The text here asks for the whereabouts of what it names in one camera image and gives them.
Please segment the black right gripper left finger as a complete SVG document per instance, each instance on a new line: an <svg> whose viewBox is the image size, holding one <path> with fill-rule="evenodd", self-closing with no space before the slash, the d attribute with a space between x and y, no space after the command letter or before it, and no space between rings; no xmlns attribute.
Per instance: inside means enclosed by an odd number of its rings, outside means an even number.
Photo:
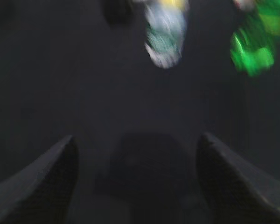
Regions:
<svg viewBox="0 0 280 224"><path fill-rule="evenodd" d="M0 183L0 224L64 224L79 173L79 150L66 136Z"/></svg>

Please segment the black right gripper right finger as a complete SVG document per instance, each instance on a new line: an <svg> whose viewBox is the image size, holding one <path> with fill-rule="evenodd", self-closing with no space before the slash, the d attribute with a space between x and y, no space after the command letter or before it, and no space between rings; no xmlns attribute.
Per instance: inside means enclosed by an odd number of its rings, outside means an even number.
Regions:
<svg viewBox="0 0 280 224"><path fill-rule="evenodd" d="M280 224L280 181L210 133L199 137L196 171L215 224Z"/></svg>

